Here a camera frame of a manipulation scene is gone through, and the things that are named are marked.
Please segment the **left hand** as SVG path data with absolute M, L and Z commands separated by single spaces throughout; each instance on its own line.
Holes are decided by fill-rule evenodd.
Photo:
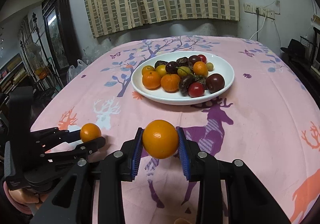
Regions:
M 20 204 L 34 204 L 37 207 L 40 207 L 49 195 L 33 193 L 27 189 L 17 189 L 13 191 L 9 190 L 9 194 L 16 202 Z

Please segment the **right hand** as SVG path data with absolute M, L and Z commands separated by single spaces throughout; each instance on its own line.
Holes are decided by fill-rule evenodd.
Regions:
M 191 224 L 191 223 L 186 219 L 179 218 L 179 219 L 175 220 L 174 224 Z

